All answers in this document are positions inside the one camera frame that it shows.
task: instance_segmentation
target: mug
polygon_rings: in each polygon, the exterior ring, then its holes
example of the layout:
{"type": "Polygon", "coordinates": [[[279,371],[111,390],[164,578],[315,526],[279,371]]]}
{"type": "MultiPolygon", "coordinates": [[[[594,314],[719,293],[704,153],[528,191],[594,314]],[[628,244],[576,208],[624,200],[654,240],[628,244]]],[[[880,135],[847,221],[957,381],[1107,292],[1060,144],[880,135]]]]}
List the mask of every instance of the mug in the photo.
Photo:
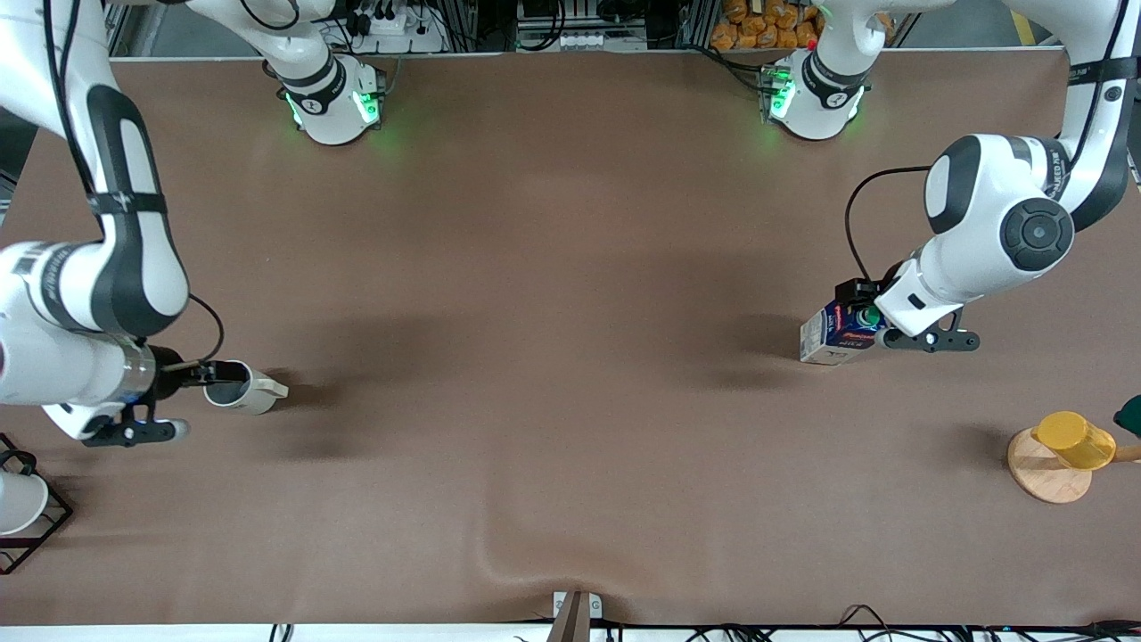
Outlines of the mug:
{"type": "Polygon", "coordinates": [[[229,361],[245,371],[245,381],[211,384],[202,389],[207,401],[218,408],[237,411],[246,415],[261,415],[273,408],[278,399],[289,397],[289,388],[278,384],[242,361],[229,361]]]}
{"type": "Polygon", "coordinates": [[[0,536],[19,533],[39,519],[48,505],[48,482],[35,474],[35,457],[23,450],[0,453],[0,466],[19,460],[18,473],[0,470],[0,536]]]}

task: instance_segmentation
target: wooden base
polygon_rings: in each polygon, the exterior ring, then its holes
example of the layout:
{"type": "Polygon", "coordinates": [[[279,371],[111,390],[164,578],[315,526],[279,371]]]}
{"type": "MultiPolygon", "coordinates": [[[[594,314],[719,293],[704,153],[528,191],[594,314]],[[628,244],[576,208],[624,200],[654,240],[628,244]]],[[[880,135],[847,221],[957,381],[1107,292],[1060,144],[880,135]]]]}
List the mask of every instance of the wooden base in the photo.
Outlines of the wooden base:
{"type": "Polygon", "coordinates": [[[1049,448],[1034,441],[1029,429],[1010,440],[1006,468],[1022,490],[1051,504],[1077,502],[1093,480],[1093,473],[1062,465],[1049,448]]]}

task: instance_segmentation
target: brown table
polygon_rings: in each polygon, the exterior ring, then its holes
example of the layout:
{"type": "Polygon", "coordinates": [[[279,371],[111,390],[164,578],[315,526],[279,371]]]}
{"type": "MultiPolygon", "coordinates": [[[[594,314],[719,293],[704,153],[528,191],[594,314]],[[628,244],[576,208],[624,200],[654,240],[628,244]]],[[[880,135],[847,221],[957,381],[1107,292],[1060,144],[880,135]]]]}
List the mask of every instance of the brown table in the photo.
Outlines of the brown table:
{"type": "MultiPolygon", "coordinates": [[[[1055,133],[1059,52],[887,55],[815,144],[693,55],[410,60],[383,130],[335,148],[257,63],[115,71],[222,356],[293,395],[251,418],[185,392],[162,411],[192,436],[133,450],[5,408],[76,513],[3,580],[0,621],[504,620],[566,587],[641,623],[1136,615],[1141,469],[1054,507],[1002,466],[1047,413],[1111,428],[1141,392],[1135,190],[1049,276],[969,308],[976,355],[793,360],[856,273],[855,184],[962,133],[1055,133]]],[[[921,185],[857,205],[873,269],[929,236],[921,185]]],[[[3,242],[95,234],[41,136],[3,242]]],[[[212,333],[191,308],[155,343],[212,333]]]]}

